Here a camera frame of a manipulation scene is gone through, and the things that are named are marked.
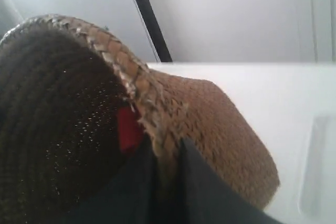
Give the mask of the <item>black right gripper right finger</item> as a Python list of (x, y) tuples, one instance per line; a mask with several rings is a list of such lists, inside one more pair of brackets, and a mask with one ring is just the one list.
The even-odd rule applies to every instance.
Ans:
[(182, 140), (181, 154), (187, 223), (280, 223), (243, 200), (226, 185), (189, 138)]

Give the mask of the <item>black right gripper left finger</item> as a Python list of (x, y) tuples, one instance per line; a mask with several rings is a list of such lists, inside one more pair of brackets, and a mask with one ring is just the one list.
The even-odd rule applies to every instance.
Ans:
[(72, 211), (68, 223), (152, 223), (154, 156), (143, 140), (116, 177)]

